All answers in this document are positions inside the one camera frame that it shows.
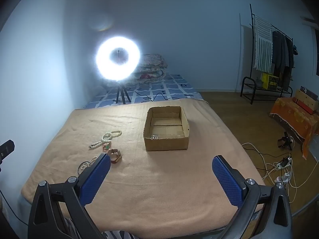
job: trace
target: orange tablecloth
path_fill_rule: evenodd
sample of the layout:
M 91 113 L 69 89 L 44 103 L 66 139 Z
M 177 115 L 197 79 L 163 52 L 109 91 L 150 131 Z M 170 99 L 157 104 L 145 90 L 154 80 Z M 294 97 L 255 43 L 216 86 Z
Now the orange tablecloth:
M 302 154 L 307 159 L 309 142 L 313 135 L 319 135 L 319 115 L 316 113 L 310 115 L 302 107 L 293 102 L 292 98 L 278 98 L 270 114 L 278 115 L 305 140 L 302 145 Z

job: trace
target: blue checkered bed sheet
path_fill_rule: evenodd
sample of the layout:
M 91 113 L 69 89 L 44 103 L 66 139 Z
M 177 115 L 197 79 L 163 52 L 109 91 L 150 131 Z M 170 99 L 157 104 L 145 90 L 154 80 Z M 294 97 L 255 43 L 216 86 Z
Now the blue checkered bed sheet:
M 163 80 L 145 83 L 126 85 L 127 93 L 134 103 L 144 103 L 151 100 L 164 101 L 165 99 L 172 98 L 177 100 L 182 98 L 192 98 L 202 100 L 202 96 L 195 91 L 194 88 L 179 74 L 167 74 Z M 93 100 L 85 106 L 85 109 L 100 108 L 112 105 L 121 105 L 122 99 L 119 96 L 119 102 L 116 104 L 117 87 L 110 87 L 103 89 Z

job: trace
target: open cardboard box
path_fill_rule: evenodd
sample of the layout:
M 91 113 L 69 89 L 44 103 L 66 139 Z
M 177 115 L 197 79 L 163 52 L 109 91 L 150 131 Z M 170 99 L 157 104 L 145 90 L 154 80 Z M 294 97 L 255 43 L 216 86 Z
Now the open cardboard box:
M 143 137 L 146 151 L 187 149 L 189 125 L 184 110 L 180 106 L 150 108 Z

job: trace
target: glowing ring light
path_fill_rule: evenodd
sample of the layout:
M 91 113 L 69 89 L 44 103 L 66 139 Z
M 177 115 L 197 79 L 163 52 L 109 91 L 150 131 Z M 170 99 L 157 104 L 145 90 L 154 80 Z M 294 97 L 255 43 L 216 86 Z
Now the glowing ring light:
M 128 53 L 128 61 L 122 65 L 110 60 L 115 48 L 123 48 Z M 136 68 L 140 52 L 135 43 L 124 37 L 113 37 L 105 41 L 98 49 L 96 64 L 106 79 L 122 80 L 128 77 Z

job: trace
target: beige blanket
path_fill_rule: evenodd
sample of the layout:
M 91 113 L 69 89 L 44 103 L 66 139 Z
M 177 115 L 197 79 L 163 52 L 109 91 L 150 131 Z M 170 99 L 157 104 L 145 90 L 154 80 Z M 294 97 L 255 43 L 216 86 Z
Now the beige blanket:
M 146 113 L 154 106 L 183 107 L 189 121 L 189 148 L 147 152 L 143 140 Z M 86 206 L 100 229 L 125 230 L 140 238 L 169 238 L 226 225 L 237 207 L 229 203 L 212 171 L 222 155 L 245 178 L 264 184 L 247 153 L 205 101 L 180 99 L 75 110 L 49 144 L 22 195 L 32 202 L 40 180 L 65 182 L 77 176 L 83 161 L 102 153 L 88 145 L 111 130 L 122 159 L 112 164 L 93 202 Z M 67 215 L 64 204 L 63 213 Z

